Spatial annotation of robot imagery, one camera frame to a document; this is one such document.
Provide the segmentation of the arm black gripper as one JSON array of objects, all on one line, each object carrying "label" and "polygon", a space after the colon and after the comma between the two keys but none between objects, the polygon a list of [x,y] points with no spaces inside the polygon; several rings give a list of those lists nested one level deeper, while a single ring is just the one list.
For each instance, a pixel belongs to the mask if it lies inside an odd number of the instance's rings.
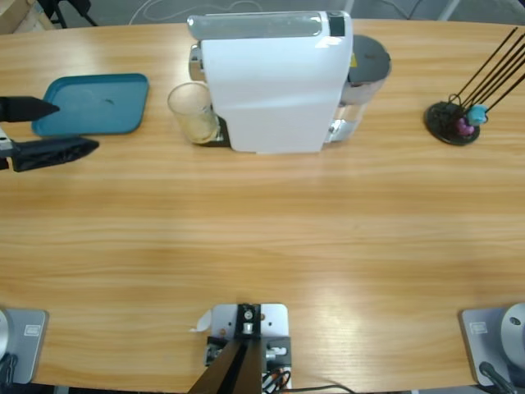
[{"label": "arm black gripper", "polygon": [[[54,104],[30,96],[3,96],[0,98],[0,103],[1,122],[36,121],[60,110]],[[0,170],[9,168],[8,158],[11,158],[15,172],[26,172],[79,160],[98,147],[98,141],[83,137],[43,139],[13,144],[5,131],[0,128]]]}]

